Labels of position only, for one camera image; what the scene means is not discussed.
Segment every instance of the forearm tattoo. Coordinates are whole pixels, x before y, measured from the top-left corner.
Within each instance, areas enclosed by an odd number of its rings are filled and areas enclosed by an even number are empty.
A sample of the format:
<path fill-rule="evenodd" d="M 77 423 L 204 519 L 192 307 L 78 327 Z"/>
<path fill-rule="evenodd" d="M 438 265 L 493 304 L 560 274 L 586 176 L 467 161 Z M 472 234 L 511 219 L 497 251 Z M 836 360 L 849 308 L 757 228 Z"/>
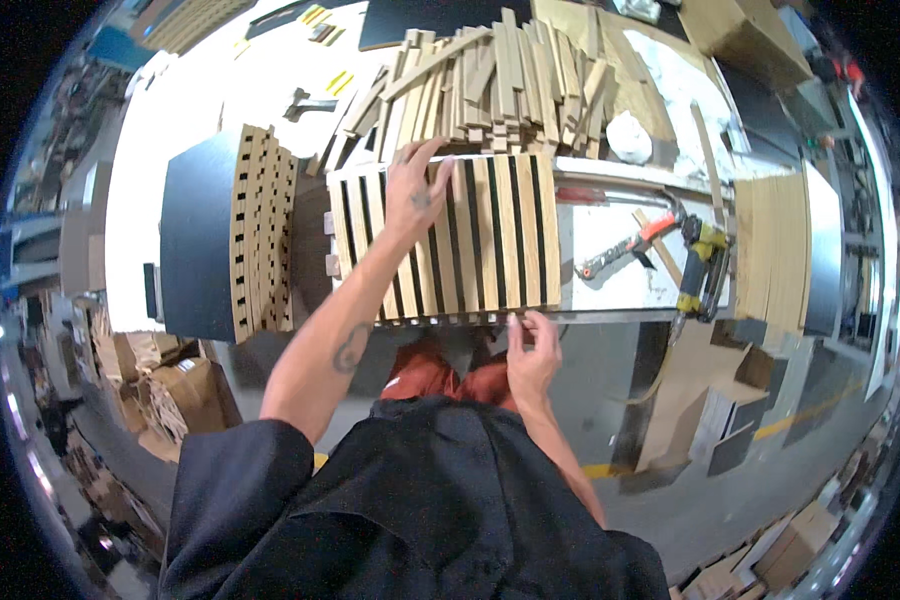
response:
<path fill-rule="evenodd" d="M 357 370 L 357 363 L 364 356 L 364 350 L 367 349 L 367 341 L 371 338 L 373 330 L 372 322 L 358 322 L 350 331 L 350 336 L 346 338 L 336 350 L 333 357 L 333 368 L 337 373 L 344 376 L 352 376 Z"/>

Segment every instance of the human hand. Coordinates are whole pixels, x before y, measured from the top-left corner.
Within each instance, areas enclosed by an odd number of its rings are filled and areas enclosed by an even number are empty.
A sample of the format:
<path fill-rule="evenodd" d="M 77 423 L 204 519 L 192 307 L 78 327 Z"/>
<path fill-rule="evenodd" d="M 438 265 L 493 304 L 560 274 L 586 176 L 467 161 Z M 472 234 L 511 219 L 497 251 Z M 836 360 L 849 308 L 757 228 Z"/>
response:
<path fill-rule="evenodd" d="M 424 173 L 434 153 L 446 142 L 446 138 L 435 137 L 407 144 L 397 150 L 387 170 L 384 230 L 395 235 L 407 250 L 427 234 L 444 209 L 453 156 L 444 158 L 429 187 Z"/>
<path fill-rule="evenodd" d="M 527 336 L 533 350 L 524 349 Z M 516 315 L 509 316 L 506 338 L 506 378 L 517 408 L 549 408 L 547 389 L 564 361 L 557 326 L 536 310 L 528 310 L 522 323 Z"/>

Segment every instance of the black shirt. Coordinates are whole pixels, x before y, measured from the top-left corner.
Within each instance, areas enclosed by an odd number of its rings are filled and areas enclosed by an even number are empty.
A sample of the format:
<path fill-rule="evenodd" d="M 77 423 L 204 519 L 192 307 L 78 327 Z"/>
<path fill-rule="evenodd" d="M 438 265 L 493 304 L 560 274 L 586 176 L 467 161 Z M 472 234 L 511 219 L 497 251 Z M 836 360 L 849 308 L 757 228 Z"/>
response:
<path fill-rule="evenodd" d="M 510 411 L 377 402 L 316 474 L 313 451 L 278 420 L 188 436 L 159 597 L 669 598 Z"/>

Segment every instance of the human arm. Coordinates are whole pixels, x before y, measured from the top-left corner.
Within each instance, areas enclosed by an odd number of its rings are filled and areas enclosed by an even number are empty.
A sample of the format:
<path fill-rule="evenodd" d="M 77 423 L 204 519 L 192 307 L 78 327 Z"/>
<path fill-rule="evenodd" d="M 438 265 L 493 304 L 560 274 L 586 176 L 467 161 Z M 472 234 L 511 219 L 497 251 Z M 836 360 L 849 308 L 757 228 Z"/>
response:
<path fill-rule="evenodd" d="M 260 419 L 299 429 L 311 444 L 323 437 L 347 393 L 397 267 L 437 220 L 453 159 L 430 187 L 424 171 L 444 138 L 408 144 L 390 165 L 383 231 L 349 276 L 297 331 L 266 381 Z"/>
<path fill-rule="evenodd" d="M 533 350 L 524 349 L 524 331 L 533 339 Z M 547 394 L 547 388 L 564 360 L 557 326 L 539 312 L 530 310 L 523 323 L 514 315 L 509 317 L 506 335 L 506 377 L 529 438 L 556 465 L 594 521 L 606 529 L 604 507 L 557 425 Z"/>

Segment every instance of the black panel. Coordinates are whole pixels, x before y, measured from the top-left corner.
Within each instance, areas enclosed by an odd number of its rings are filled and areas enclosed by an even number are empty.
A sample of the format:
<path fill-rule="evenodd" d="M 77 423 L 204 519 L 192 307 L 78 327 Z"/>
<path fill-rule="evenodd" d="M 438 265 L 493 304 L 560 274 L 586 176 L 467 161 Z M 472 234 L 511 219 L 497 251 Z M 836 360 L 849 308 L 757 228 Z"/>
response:
<path fill-rule="evenodd" d="M 517 26 L 533 18 L 530 0 L 370 0 L 360 32 L 360 50 L 403 42 L 408 29 L 451 38 L 463 27 L 491 27 L 501 19 L 503 7 L 516 13 Z"/>
<path fill-rule="evenodd" d="M 230 208 L 239 131 L 169 161 L 160 222 L 160 282 L 168 333 L 236 341 L 230 308 Z"/>

